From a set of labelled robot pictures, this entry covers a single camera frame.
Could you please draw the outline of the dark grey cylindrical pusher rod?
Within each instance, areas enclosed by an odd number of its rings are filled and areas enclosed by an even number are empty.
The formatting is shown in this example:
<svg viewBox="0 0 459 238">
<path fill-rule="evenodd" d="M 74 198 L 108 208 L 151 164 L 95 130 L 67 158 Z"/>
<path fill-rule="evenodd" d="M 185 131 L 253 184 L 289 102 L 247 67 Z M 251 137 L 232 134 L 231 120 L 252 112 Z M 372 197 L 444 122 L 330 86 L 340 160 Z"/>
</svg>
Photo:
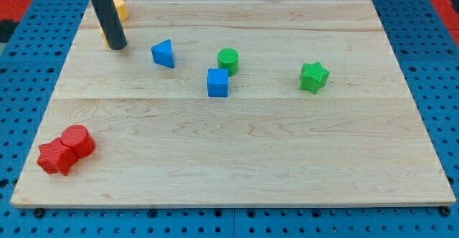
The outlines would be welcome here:
<svg viewBox="0 0 459 238">
<path fill-rule="evenodd" d="M 91 3 L 109 48 L 112 50 L 124 49 L 128 43 L 114 0 L 91 0 Z"/>
</svg>

